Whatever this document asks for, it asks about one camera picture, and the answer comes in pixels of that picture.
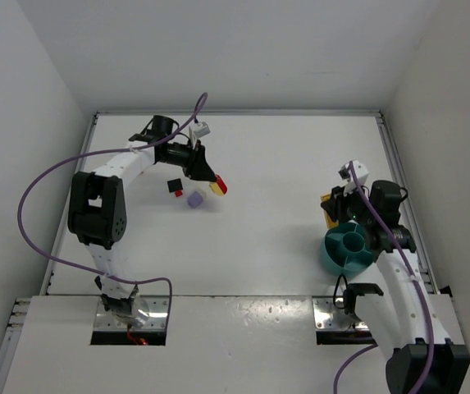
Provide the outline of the yellow lego piece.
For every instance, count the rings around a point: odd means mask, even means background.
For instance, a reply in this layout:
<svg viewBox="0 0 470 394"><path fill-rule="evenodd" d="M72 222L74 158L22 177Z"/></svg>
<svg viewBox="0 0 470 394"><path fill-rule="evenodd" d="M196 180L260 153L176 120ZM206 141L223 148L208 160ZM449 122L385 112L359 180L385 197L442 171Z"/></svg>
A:
<svg viewBox="0 0 470 394"><path fill-rule="evenodd" d="M223 196L227 193L227 186L223 181L211 182L209 187L215 195Z"/></svg>

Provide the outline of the red lego piece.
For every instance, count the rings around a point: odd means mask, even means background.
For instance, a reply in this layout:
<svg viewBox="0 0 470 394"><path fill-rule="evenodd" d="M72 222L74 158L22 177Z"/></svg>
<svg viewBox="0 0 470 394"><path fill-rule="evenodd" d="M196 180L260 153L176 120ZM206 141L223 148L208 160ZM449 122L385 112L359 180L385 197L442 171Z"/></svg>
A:
<svg viewBox="0 0 470 394"><path fill-rule="evenodd" d="M226 183L222 180L222 178L219 175L217 175L216 187L219 190L219 192L222 193L223 195L227 193Z"/></svg>

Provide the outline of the yellow lego plate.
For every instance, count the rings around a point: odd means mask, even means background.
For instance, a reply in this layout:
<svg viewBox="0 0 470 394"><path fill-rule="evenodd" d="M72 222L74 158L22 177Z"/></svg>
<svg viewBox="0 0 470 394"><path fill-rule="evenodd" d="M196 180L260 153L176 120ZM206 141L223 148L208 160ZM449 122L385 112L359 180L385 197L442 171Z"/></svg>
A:
<svg viewBox="0 0 470 394"><path fill-rule="evenodd" d="M326 194L326 195L323 195L321 197L321 208L322 210L324 211L324 217L325 217L325 221L326 221L326 226L327 226L327 229L328 230L331 230L333 228L336 228L338 225L339 225L339 222L338 221L334 221L330 214L326 211L326 209L323 207L323 204L328 201L329 199L331 198L331 195L330 194Z"/></svg>

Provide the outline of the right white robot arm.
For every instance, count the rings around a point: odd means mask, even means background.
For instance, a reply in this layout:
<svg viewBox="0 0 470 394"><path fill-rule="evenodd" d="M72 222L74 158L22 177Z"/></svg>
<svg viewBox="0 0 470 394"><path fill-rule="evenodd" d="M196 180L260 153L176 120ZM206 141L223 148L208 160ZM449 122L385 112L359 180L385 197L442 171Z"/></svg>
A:
<svg viewBox="0 0 470 394"><path fill-rule="evenodd" d="M322 266L345 285L340 308L362 320L386 358L391 393L458 393L470 365L433 309L409 229L400 224L405 188L374 181L336 186L322 200L335 222L320 247Z"/></svg>

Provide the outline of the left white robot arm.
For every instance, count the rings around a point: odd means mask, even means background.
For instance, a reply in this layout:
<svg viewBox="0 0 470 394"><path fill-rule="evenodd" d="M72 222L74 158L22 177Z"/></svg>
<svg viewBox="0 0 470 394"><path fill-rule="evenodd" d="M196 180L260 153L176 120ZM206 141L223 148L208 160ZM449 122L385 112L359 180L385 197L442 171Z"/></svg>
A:
<svg viewBox="0 0 470 394"><path fill-rule="evenodd" d="M86 246L99 271L95 283L104 309L129 328L145 325L149 313L120 246L127 227L127 188L157 163L180 167L193 181L217 179L201 142L210 132L208 124L193 121L184 144L166 139L175 125L169 117L154 116L140 133L129 138L125 152L91 172L77 172L71 180L68 229Z"/></svg>

